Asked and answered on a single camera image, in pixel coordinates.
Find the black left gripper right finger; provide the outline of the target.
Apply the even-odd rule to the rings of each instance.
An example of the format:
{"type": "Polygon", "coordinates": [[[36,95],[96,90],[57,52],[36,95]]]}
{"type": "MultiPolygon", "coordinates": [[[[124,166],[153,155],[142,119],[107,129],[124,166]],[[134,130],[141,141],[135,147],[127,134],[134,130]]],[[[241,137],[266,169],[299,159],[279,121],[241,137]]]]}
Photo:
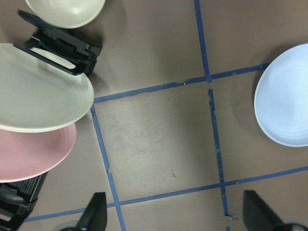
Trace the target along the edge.
{"type": "Polygon", "coordinates": [[[243,222],[248,231],[306,231],[307,226],[284,222],[254,190],[243,193],[243,222]]]}

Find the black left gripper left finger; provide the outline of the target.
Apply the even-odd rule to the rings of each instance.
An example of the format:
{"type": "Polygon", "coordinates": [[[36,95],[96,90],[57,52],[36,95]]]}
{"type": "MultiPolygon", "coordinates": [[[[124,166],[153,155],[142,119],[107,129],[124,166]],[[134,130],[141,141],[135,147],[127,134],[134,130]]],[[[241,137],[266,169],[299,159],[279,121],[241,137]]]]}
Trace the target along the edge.
{"type": "Polygon", "coordinates": [[[96,192],[73,231],[104,231],[107,226],[105,192],[96,192]]]}

